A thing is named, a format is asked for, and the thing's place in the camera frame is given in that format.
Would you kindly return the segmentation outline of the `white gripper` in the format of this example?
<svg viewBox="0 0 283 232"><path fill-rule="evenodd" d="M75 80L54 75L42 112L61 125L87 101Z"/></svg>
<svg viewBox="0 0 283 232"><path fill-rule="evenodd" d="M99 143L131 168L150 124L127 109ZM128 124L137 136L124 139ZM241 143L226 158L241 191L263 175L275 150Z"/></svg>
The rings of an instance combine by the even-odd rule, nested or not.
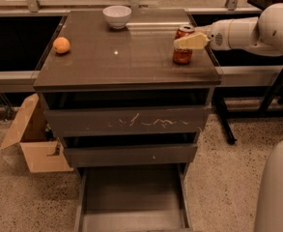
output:
<svg viewBox="0 0 283 232"><path fill-rule="evenodd" d="M180 50L194 50L203 49L210 43L212 50L230 50L229 29L231 23L232 19L224 19L211 25L198 26L195 29L197 33L174 40L174 47Z"/></svg>

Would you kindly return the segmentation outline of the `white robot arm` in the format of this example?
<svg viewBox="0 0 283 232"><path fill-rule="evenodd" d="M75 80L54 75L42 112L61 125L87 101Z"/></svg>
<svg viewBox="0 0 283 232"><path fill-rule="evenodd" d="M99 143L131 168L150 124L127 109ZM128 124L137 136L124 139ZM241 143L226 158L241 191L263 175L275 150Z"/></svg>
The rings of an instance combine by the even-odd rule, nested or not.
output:
<svg viewBox="0 0 283 232"><path fill-rule="evenodd" d="M242 49L265 56L283 57L283 3L268 6L258 17L219 20L197 27L173 42L178 50ZM271 89L281 90L283 69ZM283 140L270 153L260 184L254 232L283 232Z"/></svg>

